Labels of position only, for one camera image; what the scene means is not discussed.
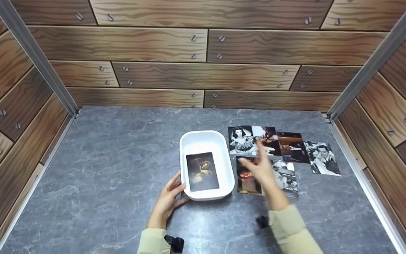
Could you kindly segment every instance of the beige sleeve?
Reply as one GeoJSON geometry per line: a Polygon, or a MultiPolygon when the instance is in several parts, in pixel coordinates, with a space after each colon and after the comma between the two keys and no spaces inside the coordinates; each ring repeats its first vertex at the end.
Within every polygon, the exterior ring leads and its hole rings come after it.
{"type": "Polygon", "coordinates": [[[170,254],[170,244],[166,242],[164,236],[167,230],[159,228],[147,228],[142,231],[137,254],[170,254]]]}
{"type": "Polygon", "coordinates": [[[322,254],[295,206],[269,211],[269,226],[283,254],[322,254]]]}

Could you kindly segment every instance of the gray marble table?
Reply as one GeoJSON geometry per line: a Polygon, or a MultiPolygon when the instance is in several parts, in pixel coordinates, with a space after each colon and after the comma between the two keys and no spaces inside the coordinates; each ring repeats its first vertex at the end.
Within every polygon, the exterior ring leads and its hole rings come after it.
{"type": "MultiPolygon", "coordinates": [[[[136,253],[159,190],[179,170],[179,138],[228,125],[266,125],[329,143],[342,177],[295,163],[300,210],[326,254],[395,253],[322,115],[307,111],[84,107],[45,172],[2,253],[136,253]]],[[[232,194],[190,201],[169,233],[185,254],[279,253],[264,197],[232,194]]]]}

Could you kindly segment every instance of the black object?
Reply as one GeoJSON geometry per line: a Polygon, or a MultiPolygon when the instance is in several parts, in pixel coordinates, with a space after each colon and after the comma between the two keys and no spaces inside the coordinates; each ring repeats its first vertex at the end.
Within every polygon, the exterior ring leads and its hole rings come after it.
{"type": "Polygon", "coordinates": [[[172,247],[173,252],[181,253],[184,249],[184,239],[181,237],[173,237],[170,235],[165,235],[164,240],[170,244],[172,247]]]}
{"type": "Polygon", "coordinates": [[[260,216],[256,218],[256,223],[258,223],[259,228],[264,229],[269,226],[269,218],[266,216],[260,216]]]}

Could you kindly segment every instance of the white plastic tray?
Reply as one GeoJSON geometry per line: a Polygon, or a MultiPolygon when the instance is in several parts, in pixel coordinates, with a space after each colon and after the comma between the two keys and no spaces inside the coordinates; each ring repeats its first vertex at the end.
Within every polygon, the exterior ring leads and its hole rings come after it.
{"type": "Polygon", "coordinates": [[[181,157],[181,180],[186,183],[184,192],[190,199],[196,201],[220,199],[230,194],[235,186],[234,174],[228,153],[225,137],[216,131],[187,132],[179,140],[181,157]],[[219,180],[218,189],[190,192],[189,173],[187,171],[187,155],[211,152],[214,167],[219,180]]]}

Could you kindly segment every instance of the human hand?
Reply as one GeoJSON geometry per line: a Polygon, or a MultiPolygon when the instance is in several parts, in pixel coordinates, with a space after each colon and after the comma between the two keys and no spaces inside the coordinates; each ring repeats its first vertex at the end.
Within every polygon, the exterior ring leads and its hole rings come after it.
{"type": "Polygon", "coordinates": [[[185,183],[181,183],[179,177],[181,172],[177,172],[164,186],[159,193],[156,204],[153,207],[150,218],[148,219],[147,228],[166,229],[167,220],[173,210],[180,205],[189,201],[189,198],[175,200],[176,196],[186,188],[185,183]]]}

